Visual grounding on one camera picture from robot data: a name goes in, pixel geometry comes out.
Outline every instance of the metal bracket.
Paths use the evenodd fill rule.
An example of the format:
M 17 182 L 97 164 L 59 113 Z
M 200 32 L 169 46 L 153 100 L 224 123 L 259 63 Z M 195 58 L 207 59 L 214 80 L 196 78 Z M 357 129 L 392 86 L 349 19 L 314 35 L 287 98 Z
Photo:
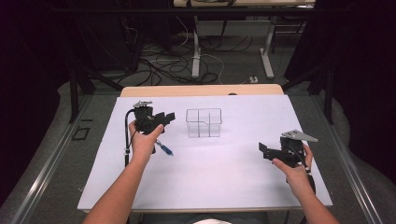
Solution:
M 140 107 L 140 106 L 146 106 L 146 105 L 149 105 L 149 104 L 152 104 L 152 102 L 151 101 L 139 101 L 139 102 L 137 102 L 136 104 L 134 104 L 134 107 Z
M 318 141 L 318 139 L 316 139 L 312 136 L 309 136 L 306 133 L 297 131 L 297 130 L 282 133 L 282 136 L 290 138 L 290 139 L 294 139 L 294 140 L 303 140 L 303 141 L 307 141 L 307 142 L 317 142 Z

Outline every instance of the clear plastic box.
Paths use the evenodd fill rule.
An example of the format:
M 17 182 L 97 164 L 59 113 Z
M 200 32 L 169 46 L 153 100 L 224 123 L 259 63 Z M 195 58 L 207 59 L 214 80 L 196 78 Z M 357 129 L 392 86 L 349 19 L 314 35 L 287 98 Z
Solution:
M 189 137 L 220 137 L 221 109 L 188 109 L 186 114 Z

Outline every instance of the black curtain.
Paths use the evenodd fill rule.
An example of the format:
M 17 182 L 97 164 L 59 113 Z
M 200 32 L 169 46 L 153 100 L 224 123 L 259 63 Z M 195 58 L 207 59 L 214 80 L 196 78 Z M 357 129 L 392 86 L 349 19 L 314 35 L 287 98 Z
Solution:
M 329 0 L 318 1 L 317 7 L 346 5 Z M 325 87 L 326 69 L 332 68 L 333 96 L 350 124 L 350 150 L 396 183 L 395 3 L 361 0 L 350 6 L 344 15 L 311 18 L 285 77 L 293 81 L 322 66 L 308 78 L 316 94 Z
M 34 1 L 0 4 L 0 204 L 50 126 L 68 76 Z

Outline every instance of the white table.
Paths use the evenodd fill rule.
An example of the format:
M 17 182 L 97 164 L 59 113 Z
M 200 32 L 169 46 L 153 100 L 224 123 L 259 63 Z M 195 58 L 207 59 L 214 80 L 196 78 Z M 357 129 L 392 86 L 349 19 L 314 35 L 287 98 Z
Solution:
M 186 7 L 187 0 L 174 0 L 175 7 Z M 283 6 L 304 6 L 313 5 L 315 0 L 236 0 L 233 7 L 283 7 Z M 225 7 L 224 3 L 205 3 L 191 0 L 192 7 Z M 223 21 L 198 21 L 195 17 L 196 32 L 194 32 L 194 56 L 192 63 L 192 76 L 199 76 L 199 65 L 201 48 L 199 47 L 199 36 L 221 35 Z M 267 78 L 273 79 L 274 72 L 268 52 L 271 47 L 272 38 L 276 26 L 276 17 L 271 17 L 270 21 L 228 21 L 223 35 L 251 35 L 265 36 L 264 47 L 260 49 L 262 64 Z
M 284 174 L 262 158 L 259 142 L 270 148 L 280 148 L 281 133 L 303 130 L 287 95 L 254 94 L 118 98 L 78 209 L 92 209 L 123 170 L 124 116 L 138 101 L 152 101 L 154 114 L 175 112 L 176 119 L 159 137 L 175 156 L 167 156 L 157 148 L 136 194 L 133 212 L 300 208 Z M 189 138 L 186 110 L 190 108 L 221 108 L 220 137 Z M 326 206 L 332 205 L 315 161 L 312 172 L 319 199 Z

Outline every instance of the pen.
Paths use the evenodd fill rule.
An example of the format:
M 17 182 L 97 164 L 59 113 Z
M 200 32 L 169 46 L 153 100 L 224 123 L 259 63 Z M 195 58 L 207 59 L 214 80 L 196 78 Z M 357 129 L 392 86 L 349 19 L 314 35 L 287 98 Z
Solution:
M 166 147 L 164 144 L 162 144 L 160 141 L 156 140 L 155 142 L 158 146 L 160 146 L 163 151 L 168 155 L 168 156 L 173 156 L 173 152 L 171 151 L 171 149 L 169 149 L 168 147 Z

